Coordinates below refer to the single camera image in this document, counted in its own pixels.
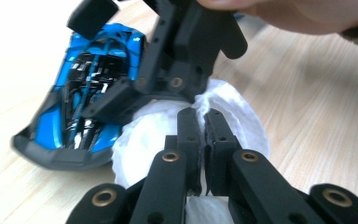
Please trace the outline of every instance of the wooden surface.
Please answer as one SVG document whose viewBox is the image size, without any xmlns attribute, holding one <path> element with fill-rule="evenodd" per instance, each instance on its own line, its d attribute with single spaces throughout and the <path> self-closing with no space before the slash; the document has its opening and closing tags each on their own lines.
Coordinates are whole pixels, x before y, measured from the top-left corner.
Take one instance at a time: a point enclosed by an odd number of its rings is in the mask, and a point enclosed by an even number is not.
<svg viewBox="0 0 358 224">
<path fill-rule="evenodd" d="M 78 2 L 0 1 L 0 223 L 64 223 L 89 189 L 113 182 L 110 166 L 49 171 L 9 144 L 55 80 Z M 114 21 L 150 34 L 153 12 L 135 0 L 123 8 Z M 358 47 L 270 26 L 245 36 L 246 55 L 222 55 L 213 76 L 232 83 L 258 114 L 270 161 L 298 189 L 329 182 L 358 195 Z"/>
</svg>

